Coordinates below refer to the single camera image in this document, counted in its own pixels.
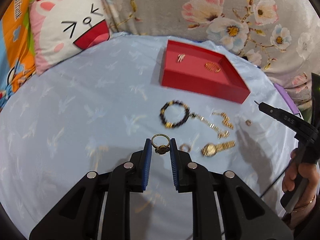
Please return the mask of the gold braided cuff bangle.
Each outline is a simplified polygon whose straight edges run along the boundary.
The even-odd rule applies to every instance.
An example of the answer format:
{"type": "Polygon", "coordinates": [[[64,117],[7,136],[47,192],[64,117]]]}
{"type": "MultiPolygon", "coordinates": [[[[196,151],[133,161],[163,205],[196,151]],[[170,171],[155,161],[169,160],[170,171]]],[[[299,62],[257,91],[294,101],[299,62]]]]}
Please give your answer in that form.
{"type": "Polygon", "coordinates": [[[221,67],[217,62],[206,62],[204,67],[210,72],[219,73],[221,71],[221,67]]]}

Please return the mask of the red jewelry box tray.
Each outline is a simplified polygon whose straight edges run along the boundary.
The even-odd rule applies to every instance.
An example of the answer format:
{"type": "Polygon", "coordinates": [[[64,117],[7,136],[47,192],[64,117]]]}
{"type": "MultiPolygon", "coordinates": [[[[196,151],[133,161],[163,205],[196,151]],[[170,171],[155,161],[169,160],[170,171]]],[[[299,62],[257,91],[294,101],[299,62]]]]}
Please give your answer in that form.
{"type": "Polygon", "coordinates": [[[174,40],[168,40],[160,83],[176,88],[243,103],[250,94],[246,83],[223,54],[174,40]],[[206,70],[206,62],[217,62],[219,73],[206,70]]]}

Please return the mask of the purple cloth edge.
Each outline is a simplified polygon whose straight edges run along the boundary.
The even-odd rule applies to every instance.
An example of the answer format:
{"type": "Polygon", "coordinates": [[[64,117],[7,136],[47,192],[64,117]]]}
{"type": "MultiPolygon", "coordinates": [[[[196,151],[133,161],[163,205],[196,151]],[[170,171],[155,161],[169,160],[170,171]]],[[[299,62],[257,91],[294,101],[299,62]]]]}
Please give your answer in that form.
{"type": "Polygon", "coordinates": [[[298,109],[298,107],[296,106],[296,104],[294,103],[294,101],[291,99],[291,97],[289,96],[289,94],[287,93],[287,91],[279,84],[274,83],[274,87],[277,89],[277,91],[279,92],[279,94],[283,97],[284,101],[286,102],[286,104],[288,105],[288,107],[291,109],[291,112],[294,115],[299,115],[300,111],[298,109]]]}

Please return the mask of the gold wristwatch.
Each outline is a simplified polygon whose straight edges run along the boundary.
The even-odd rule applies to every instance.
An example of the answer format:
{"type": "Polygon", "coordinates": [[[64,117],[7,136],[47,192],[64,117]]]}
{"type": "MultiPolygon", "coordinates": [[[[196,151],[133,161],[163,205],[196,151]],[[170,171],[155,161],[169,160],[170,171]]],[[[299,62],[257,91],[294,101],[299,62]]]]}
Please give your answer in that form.
{"type": "Polygon", "coordinates": [[[203,147],[203,149],[201,150],[201,153],[206,157],[212,157],[217,153],[233,148],[234,146],[235,146],[234,140],[223,142],[216,145],[213,143],[208,143],[203,147]]]}

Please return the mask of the grey floral blanket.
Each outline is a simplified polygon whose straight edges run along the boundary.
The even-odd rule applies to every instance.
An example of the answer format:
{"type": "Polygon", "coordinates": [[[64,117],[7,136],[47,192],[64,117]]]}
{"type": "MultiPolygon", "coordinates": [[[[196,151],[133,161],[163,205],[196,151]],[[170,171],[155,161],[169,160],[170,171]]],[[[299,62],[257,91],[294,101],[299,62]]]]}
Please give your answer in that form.
{"type": "Polygon", "coordinates": [[[309,0],[103,0],[113,32],[210,40],[259,66],[299,108],[319,73],[319,16],[309,0]]]}

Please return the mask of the light blue palm-print sheet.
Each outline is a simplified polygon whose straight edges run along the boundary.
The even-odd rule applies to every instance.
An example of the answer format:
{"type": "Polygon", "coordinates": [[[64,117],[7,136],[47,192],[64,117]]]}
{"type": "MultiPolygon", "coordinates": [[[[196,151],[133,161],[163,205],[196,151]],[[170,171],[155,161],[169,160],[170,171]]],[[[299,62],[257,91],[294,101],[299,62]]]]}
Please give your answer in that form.
{"type": "Polygon", "coordinates": [[[206,41],[225,54],[249,87],[242,104],[162,87],[159,72],[167,37],[122,35],[61,62],[28,80],[1,112],[1,204],[23,236],[88,171],[105,173],[141,150],[147,138],[175,138],[193,161],[208,170],[234,171],[279,216],[281,183],[273,184],[297,146],[294,132],[261,113],[256,102],[288,106],[255,65],[206,41]],[[234,148],[206,158],[217,133],[197,119],[166,129],[161,107],[179,100],[220,126],[219,113],[234,125],[234,148]]]}

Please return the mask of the colourful cartoon bedsheet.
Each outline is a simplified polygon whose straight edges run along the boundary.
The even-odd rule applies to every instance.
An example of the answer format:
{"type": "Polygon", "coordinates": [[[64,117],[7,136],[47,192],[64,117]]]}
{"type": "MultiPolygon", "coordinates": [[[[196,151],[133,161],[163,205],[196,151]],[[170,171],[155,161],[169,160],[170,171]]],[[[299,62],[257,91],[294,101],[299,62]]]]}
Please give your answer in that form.
{"type": "Polygon", "coordinates": [[[1,19],[1,108],[35,74],[29,5],[40,0],[12,0],[1,19]]]}

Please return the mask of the white pink cat pillow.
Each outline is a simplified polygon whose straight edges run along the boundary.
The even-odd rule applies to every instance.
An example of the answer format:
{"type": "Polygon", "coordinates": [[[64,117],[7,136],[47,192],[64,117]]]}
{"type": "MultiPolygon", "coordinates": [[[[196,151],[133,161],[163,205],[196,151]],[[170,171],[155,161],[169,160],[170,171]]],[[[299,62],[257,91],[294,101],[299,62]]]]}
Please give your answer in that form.
{"type": "Polygon", "coordinates": [[[29,7],[36,74],[111,37],[102,0],[41,0],[29,7]]]}

